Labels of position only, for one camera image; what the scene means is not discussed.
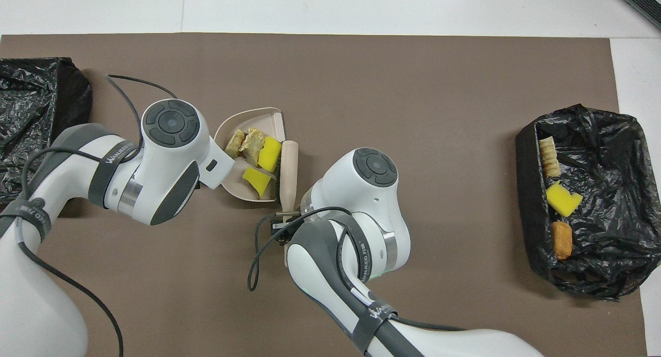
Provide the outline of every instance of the bread piece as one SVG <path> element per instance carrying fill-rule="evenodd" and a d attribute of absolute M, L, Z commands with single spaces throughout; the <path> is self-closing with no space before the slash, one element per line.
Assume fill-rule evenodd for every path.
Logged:
<path fill-rule="evenodd" d="M 225 153 L 227 153 L 228 156 L 232 158 L 236 158 L 239 156 L 239 148 L 241 147 L 243 140 L 245 140 L 246 135 L 243 134 L 243 131 L 241 130 L 236 130 L 234 131 L 234 135 L 232 135 L 232 138 L 227 142 L 227 147 L 225 147 Z"/>
<path fill-rule="evenodd" d="M 264 133 L 259 131 L 255 127 L 248 129 L 248 136 L 241 144 L 239 152 L 243 153 L 246 157 L 246 161 L 252 166 L 257 167 L 257 161 L 259 159 L 259 152 L 264 147 Z"/>
<path fill-rule="evenodd" d="M 554 221 L 550 224 L 550 234 L 558 260 L 569 258 L 572 254 L 572 228 L 562 221 Z"/>
<path fill-rule="evenodd" d="M 555 141 L 553 136 L 543 138 L 539 141 L 539 152 L 541 153 L 541 164 L 544 168 L 544 176 L 556 178 L 560 176 L 560 164 L 558 153 L 555 152 Z"/>

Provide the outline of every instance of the sponge piece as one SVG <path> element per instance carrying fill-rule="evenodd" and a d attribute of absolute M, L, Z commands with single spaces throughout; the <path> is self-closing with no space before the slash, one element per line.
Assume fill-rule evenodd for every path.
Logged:
<path fill-rule="evenodd" d="M 273 173 L 276 170 L 276 164 L 278 163 L 281 149 L 282 144 L 279 143 L 279 141 L 271 136 L 267 136 L 264 139 L 264 148 L 259 151 L 259 160 L 257 161 L 257 164 L 266 169 L 266 171 Z"/>
<path fill-rule="evenodd" d="M 260 198 L 264 195 L 266 186 L 271 182 L 271 177 L 269 175 L 261 173 L 252 167 L 246 169 L 245 173 L 243 173 L 243 178 L 248 180 L 250 185 L 257 190 L 257 194 L 259 194 Z"/>
<path fill-rule="evenodd" d="M 569 190 L 560 185 L 560 182 L 555 182 L 546 190 L 546 199 L 555 211 L 567 218 L 578 207 L 583 196 L 577 193 L 570 194 Z"/>

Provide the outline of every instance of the black plastic bag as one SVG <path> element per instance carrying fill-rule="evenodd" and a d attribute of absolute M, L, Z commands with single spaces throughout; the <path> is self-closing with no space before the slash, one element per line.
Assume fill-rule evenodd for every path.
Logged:
<path fill-rule="evenodd" d="M 70 58 L 0 59 L 0 204 L 21 192 L 28 157 L 87 122 L 91 109 L 92 87 Z"/>
<path fill-rule="evenodd" d="M 583 201 L 568 218 L 548 206 L 538 140 L 553 136 L 560 182 Z M 560 290 L 617 300 L 635 291 L 661 259 L 661 206 L 645 136 L 630 115 L 574 105 L 543 115 L 516 137 L 519 209 L 531 268 Z M 573 230 L 558 260 L 550 223 Z"/>

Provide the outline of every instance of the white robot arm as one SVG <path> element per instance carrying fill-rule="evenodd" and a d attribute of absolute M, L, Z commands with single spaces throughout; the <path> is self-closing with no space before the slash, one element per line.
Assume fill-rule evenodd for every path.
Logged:
<path fill-rule="evenodd" d="M 234 161 L 209 136 L 200 112 L 186 101 L 158 101 L 141 120 L 144 148 L 90 123 L 70 127 L 22 194 L 0 214 L 0 355 L 85 355 L 87 329 L 69 297 L 17 242 L 35 253 L 65 202 L 74 197 L 149 225 L 174 218 L 198 181 L 216 188 Z M 139 152 L 130 161 L 122 160 Z"/>
<path fill-rule="evenodd" d="M 323 211 L 296 230 L 287 264 L 296 286 L 321 306 L 364 355 L 539 356 L 513 334 L 437 331 L 398 321 L 365 283 L 408 259 L 411 241 L 397 202 L 397 169 L 372 148 L 349 152 L 305 195 L 302 214 Z"/>

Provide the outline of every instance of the brown paper surface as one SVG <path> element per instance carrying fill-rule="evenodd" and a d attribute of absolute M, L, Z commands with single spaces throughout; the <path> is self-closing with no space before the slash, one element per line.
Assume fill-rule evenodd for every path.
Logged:
<path fill-rule="evenodd" d="M 92 81 L 91 120 L 133 141 L 137 126 L 104 73 L 172 89 L 212 133 L 237 112 L 277 107 L 300 144 L 299 198 L 349 150 L 378 148 L 399 168 L 412 248 L 368 286 L 401 317 L 508 331 L 544 355 L 645 354 L 638 293 L 600 303 L 555 289 L 529 269 L 517 208 L 517 131 L 574 103 L 618 110 L 607 39 L 5 35 L 0 56 L 70 56 Z M 120 84 L 140 110 L 165 98 Z M 156 227 L 78 207 L 39 254 L 106 302 L 126 355 L 359 355 L 297 289 L 280 247 L 267 249 L 248 293 L 253 228 L 275 204 L 203 188 Z M 59 283 L 85 317 L 88 355 L 113 355 L 104 314 Z"/>

